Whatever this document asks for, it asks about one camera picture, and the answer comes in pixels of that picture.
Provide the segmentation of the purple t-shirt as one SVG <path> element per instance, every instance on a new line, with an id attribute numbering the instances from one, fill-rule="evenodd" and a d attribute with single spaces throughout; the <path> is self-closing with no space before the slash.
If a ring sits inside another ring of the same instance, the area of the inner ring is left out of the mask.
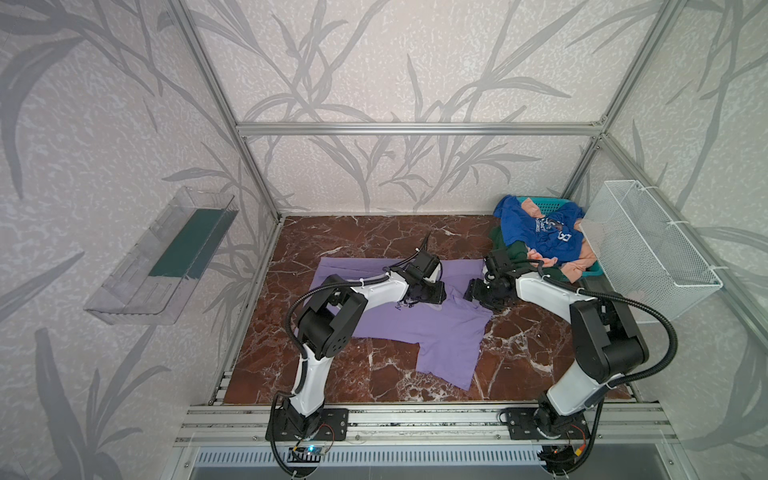
<path id="1" fill-rule="evenodd" d="M 353 336 L 417 344 L 417 371 L 468 390 L 492 312 L 463 295 L 469 282 L 481 276 L 484 264 L 460 259 L 444 260 L 442 266 L 447 295 L 443 303 L 375 307 L 362 315 Z"/>

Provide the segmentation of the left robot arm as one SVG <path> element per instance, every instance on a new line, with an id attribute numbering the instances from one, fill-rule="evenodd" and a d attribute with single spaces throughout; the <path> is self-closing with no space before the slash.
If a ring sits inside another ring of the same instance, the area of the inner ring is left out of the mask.
<path id="1" fill-rule="evenodd" d="M 439 305 L 446 299 L 438 256 L 419 248 L 383 268 L 377 276 L 345 279 L 337 274 L 300 296 L 284 318 L 284 329 L 299 352 L 292 389 L 275 394 L 266 438 L 311 438 L 323 423 L 325 389 L 332 361 L 351 340 L 364 313 L 387 304 Z"/>

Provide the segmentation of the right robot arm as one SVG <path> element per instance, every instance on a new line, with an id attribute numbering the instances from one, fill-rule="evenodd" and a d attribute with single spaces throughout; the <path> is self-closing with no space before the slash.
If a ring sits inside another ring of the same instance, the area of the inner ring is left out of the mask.
<path id="1" fill-rule="evenodd" d="M 559 281 L 544 271 L 541 260 L 512 260 L 504 249 L 485 257 L 482 276 L 470 281 L 464 298 L 491 310 L 522 300 L 570 325 L 575 360 L 539 398 L 532 415 L 534 427 L 545 438 L 563 435 L 609 391 L 662 372 L 679 348 L 674 326 L 652 307 L 615 292 L 589 291 Z M 649 360 L 650 352 L 634 309 L 654 317 L 668 339 L 661 360 L 642 371 L 636 368 Z"/>

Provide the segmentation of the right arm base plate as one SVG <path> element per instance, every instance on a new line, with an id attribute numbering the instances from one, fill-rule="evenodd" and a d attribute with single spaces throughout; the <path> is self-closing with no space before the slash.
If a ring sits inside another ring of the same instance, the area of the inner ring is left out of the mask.
<path id="1" fill-rule="evenodd" d="M 544 407 L 510 407 L 499 413 L 498 420 L 507 428 L 511 440 L 586 443 L 591 438 L 583 413 L 561 416 Z"/>

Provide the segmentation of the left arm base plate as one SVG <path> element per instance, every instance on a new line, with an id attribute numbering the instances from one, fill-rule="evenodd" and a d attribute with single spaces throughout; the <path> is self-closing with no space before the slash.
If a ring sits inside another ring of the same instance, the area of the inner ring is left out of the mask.
<path id="1" fill-rule="evenodd" d="M 346 439 L 348 425 L 348 409 L 321 408 L 304 416 L 292 407 L 280 408 L 270 413 L 265 437 L 275 442 L 343 441 Z"/>

